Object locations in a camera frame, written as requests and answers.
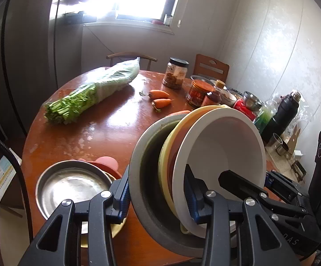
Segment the white paper bowl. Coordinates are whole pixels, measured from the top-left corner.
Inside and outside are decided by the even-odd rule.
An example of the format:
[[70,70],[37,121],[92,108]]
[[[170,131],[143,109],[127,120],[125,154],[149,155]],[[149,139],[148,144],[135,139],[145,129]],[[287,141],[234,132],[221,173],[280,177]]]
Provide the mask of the white paper bowl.
[[189,214],[184,195],[184,172],[190,166],[196,178],[208,189],[226,199],[236,197],[223,189],[219,175],[226,170],[264,186],[266,155],[257,128],[243,113],[232,108],[216,108],[198,119],[184,137],[174,164],[172,197],[181,224],[193,235],[204,238],[205,225],[198,225]]

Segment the yellow handled bowl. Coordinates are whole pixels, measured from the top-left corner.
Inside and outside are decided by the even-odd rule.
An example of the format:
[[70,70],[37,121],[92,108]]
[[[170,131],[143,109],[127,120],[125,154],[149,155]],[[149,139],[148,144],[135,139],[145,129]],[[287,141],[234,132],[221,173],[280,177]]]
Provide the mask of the yellow handled bowl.
[[185,116],[180,119],[180,121],[168,135],[163,144],[163,147],[161,148],[158,162],[158,177],[160,189],[171,212],[176,217],[178,216],[172,199],[172,177],[176,156],[181,143],[189,129],[195,124],[198,119],[200,119],[209,111],[223,108],[229,109],[230,107],[225,105],[210,105],[195,109],[194,111],[185,114]]

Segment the large steel bowl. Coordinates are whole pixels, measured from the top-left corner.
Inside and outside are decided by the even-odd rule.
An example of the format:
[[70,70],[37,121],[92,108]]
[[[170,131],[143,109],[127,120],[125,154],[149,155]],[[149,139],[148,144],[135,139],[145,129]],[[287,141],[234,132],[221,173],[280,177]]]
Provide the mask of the large steel bowl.
[[180,221],[168,206],[158,178],[161,148],[184,117],[184,114],[164,117],[143,132],[132,152],[128,182],[133,209],[151,238],[171,252],[200,258],[205,239],[181,232]]

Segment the yellow scalloped plate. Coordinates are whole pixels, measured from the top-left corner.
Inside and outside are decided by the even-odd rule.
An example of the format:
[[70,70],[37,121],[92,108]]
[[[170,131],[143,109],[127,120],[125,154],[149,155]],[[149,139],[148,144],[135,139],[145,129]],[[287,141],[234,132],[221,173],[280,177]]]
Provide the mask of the yellow scalloped plate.
[[[111,174],[102,171],[104,174],[106,174],[111,181],[115,181],[116,178],[112,176]],[[111,224],[111,231],[112,231],[112,238],[114,238],[123,228],[127,218],[123,220],[121,224]],[[88,248],[88,223],[82,222],[82,230],[81,230],[81,238],[80,238],[80,246],[81,248]]]

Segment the steel plate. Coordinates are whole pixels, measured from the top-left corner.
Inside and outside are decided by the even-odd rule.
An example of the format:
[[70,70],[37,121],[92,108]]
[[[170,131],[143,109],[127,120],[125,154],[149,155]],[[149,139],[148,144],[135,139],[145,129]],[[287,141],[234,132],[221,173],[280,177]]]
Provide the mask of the steel plate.
[[71,199],[77,203],[90,200],[108,190],[111,184],[109,175],[93,164],[78,160],[57,162],[48,167],[37,181],[37,207],[48,219],[62,201]]

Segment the clear glass cup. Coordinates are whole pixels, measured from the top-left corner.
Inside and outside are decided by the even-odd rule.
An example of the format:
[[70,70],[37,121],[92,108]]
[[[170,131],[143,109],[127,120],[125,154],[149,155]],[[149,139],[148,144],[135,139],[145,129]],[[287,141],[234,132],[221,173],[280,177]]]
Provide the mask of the clear glass cup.
[[281,146],[283,143],[281,137],[276,134],[273,133],[269,142],[267,143],[266,147],[272,148],[272,149],[276,149],[277,147]]

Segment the wooden rabbit ornament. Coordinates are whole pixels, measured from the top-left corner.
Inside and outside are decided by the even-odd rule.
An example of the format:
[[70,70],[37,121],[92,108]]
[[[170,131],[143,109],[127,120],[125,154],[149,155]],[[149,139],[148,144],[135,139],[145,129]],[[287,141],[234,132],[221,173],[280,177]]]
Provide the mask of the wooden rabbit ornament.
[[287,146],[288,146],[287,155],[289,158],[291,158],[294,154],[294,150],[296,149],[297,140],[298,140],[300,131],[301,131],[300,127],[298,125],[295,125],[293,134],[291,135],[290,139],[287,142]]

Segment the red tissue pack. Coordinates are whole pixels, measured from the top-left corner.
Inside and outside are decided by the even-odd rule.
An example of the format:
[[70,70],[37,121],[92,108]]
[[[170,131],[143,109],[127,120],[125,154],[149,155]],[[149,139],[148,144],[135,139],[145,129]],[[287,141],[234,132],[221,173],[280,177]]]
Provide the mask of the red tissue pack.
[[238,99],[233,105],[233,108],[245,114],[251,121],[254,121],[256,118],[255,112],[248,109],[242,99]]

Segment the green liquid plastic bottle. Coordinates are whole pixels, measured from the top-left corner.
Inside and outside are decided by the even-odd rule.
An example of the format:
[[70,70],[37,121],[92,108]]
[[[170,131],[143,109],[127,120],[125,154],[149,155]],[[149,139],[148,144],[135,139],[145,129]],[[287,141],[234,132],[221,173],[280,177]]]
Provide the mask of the green liquid plastic bottle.
[[262,108],[259,110],[258,116],[254,120],[254,125],[261,134],[270,119],[275,115],[281,102],[280,95],[274,95],[264,102]]

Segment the large near carrot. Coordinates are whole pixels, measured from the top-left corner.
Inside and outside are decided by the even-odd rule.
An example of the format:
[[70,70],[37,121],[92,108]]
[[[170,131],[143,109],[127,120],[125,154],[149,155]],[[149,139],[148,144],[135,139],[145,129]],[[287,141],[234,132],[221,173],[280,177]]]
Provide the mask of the large near carrot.
[[182,114],[189,114],[191,111],[190,110],[183,110],[183,111],[178,111],[178,112],[173,112],[167,115],[167,117],[173,116],[173,115],[182,115]]

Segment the brown sauce bottle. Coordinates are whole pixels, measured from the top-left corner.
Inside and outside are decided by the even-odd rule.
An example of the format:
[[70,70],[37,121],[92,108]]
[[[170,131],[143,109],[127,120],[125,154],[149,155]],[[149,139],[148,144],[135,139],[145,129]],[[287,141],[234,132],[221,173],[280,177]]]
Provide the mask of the brown sauce bottle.
[[213,90],[205,94],[201,106],[224,104],[224,86],[225,83],[223,81],[217,80],[214,83]]

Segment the printed paper card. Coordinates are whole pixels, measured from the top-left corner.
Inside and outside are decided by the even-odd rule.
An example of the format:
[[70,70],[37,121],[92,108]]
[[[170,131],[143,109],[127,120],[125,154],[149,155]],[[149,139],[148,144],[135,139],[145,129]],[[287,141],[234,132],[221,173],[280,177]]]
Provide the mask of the printed paper card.
[[16,171],[5,156],[0,159],[0,201],[12,182]]

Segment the middle carrot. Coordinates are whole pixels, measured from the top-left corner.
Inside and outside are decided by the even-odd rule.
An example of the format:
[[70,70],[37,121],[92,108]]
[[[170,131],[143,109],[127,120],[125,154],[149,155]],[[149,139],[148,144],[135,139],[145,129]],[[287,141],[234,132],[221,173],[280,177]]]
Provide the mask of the middle carrot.
[[170,98],[158,98],[154,99],[151,105],[157,112],[160,112],[163,108],[171,105],[171,103],[172,100]]

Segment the wooden chair back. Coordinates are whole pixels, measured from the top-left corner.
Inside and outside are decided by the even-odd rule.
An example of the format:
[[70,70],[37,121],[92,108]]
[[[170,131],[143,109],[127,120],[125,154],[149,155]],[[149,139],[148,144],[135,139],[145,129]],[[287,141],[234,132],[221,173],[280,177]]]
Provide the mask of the wooden chair back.
[[193,74],[210,77],[226,82],[230,66],[215,58],[198,53],[195,59]]

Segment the bagged celery bunch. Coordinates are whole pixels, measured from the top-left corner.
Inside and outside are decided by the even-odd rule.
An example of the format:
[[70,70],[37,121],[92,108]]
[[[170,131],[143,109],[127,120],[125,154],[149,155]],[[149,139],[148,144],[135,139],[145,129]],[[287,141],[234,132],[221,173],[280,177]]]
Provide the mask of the bagged celery bunch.
[[45,117],[53,124],[75,122],[82,112],[130,84],[140,71],[139,62],[140,58],[137,57],[94,74],[90,82],[82,84],[70,94],[47,102]]

